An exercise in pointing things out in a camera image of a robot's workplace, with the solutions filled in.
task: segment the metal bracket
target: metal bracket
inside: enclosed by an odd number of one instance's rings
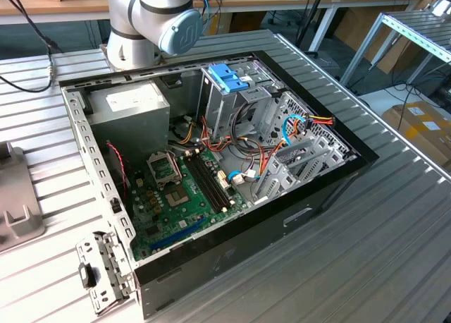
[[[45,227],[21,148],[0,142],[0,251],[42,235]]]
[[[136,291],[135,280],[116,233],[93,233],[76,245],[78,271],[96,314],[122,303]]]

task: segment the wooden table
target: wooden table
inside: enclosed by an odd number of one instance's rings
[[[37,23],[102,20],[109,19],[107,0],[64,0],[62,2],[48,0],[21,0],[30,17]],[[319,8],[326,8],[326,14],[318,28],[310,51],[316,51],[332,22],[335,12],[343,7],[360,6],[405,6],[412,10],[420,0],[321,0]],[[223,0],[222,13],[245,11],[273,11],[305,8],[307,0]],[[212,10],[217,3],[211,0]],[[202,8],[202,0],[194,0],[195,8]],[[0,25],[25,23],[25,19],[7,0],[0,0]]]

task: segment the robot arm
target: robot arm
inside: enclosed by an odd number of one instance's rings
[[[170,54],[191,49],[202,33],[192,0],[108,0],[111,35],[109,61],[118,69],[152,65],[154,44]]]

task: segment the blue cable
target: blue cable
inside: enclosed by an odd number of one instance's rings
[[[241,174],[241,171],[239,171],[239,170],[232,171],[230,174],[228,174],[228,180],[231,181],[233,176],[236,176],[239,174]]]
[[[204,0],[204,4],[206,6],[206,25],[204,29],[202,30],[202,34],[204,34],[205,30],[208,28],[210,23],[210,5],[209,0]]]
[[[305,122],[305,118],[303,118],[302,116],[293,114],[293,115],[289,115],[287,116],[287,118],[283,121],[283,125],[282,125],[282,134],[283,134],[283,138],[285,139],[286,143],[288,145],[291,145],[290,139],[288,138],[288,134],[287,134],[287,123],[288,123],[288,119],[290,118],[297,118],[299,121],[301,122]]]

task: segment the aluminum table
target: aluminum table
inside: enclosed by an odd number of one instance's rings
[[[450,177],[286,39],[267,30],[201,38],[168,62],[264,50],[381,157],[326,213],[185,296],[150,322],[441,322],[451,308]],[[55,55],[58,77],[109,72],[97,50]],[[45,56],[0,61],[42,85]],[[133,300],[94,316],[75,243],[102,230],[58,87],[0,84],[0,140],[25,150],[43,236],[0,253],[0,322],[141,322]]]
[[[348,84],[382,25],[392,28],[392,32],[374,56],[372,63],[376,63],[384,55],[397,34],[406,37],[429,52],[428,56],[407,80],[407,83],[412,83],[433,56],[444,62],[451,61],[451,20],[438,18],[429,11],[381,13],[354,55],[343,77],[341,77],[340,83],[342,85]]]

